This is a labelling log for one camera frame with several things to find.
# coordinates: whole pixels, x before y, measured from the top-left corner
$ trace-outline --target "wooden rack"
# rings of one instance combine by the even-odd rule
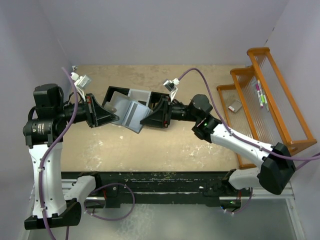
[[[282,142],[289,148],[291,155],[315,144],[317,141],[308,128],[270,49],[251,48],[247,51],[247,55],[252,65],[232,69],[230,74],[234,84],[220,85],[216,88],[228,125],[262,142],[270,144]],[[269,111],[266,107],[264,109],[260,107],[255,89],[257,80],[260,80],[265,92]],[[233,113],[228,110],[228,106],[236,99],[241,101],[242,109]],[[248,160],[240,155],[237,157],[241,169],[255,167],[254,164],[246,163]]]

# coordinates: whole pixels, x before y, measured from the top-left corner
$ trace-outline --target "table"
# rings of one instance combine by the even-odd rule
[[[92,78],[86,92],[102,103],[109,86],[167,93],[165,79],[178,78],[197,67],[206,77],[213,99],[224,116],[216,90],[232,83],[236,65],[82,65],[79,75]],[[176,98],[189,104],[196,94],[208,92],[201,76],[192,71],[178,85]],[[217,117],[214,110],[211,114]],[[62,171],[228,171],[238,168],[236,154],[224,147],[199,140],[192,122],[171,121],[167,129],[144,127],[139,134],[114,124],[90,128],[73,124],[66,133],[61,157]]]

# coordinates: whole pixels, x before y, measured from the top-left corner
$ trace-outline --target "gray wall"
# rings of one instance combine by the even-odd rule
[[[40,0],[73,64],[245,64],[288,0]]]
[[[318,141],[319,42],[319,0],[290,0],[267,42],[313,136]],[[319,143],[301,155],[311,156],[317,152],[320,152]],[[320,162],[311,162],[297,172],[292,186],[307,239],[319,239]]]
[[[33,90],[45,83],[69,89],[61,67],[71,65],[37,0],[0,2],[0,53],[0,238],[16,240],[33,186],[22,133]]]

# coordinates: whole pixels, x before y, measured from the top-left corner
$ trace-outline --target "gray floor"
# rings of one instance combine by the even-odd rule
[[[130,209],[100,209],[100,216],[119,217]],[[53,229],[57,240],[66,228]],[[45,230],[31,231],[29,240],[49,240]],[[70,228],[69,240],[295,240],[285,199],[255,199],[246,210],[231,216],[218,207],[204,205],[137,205],[118,222],[106,222],[85,214]]]

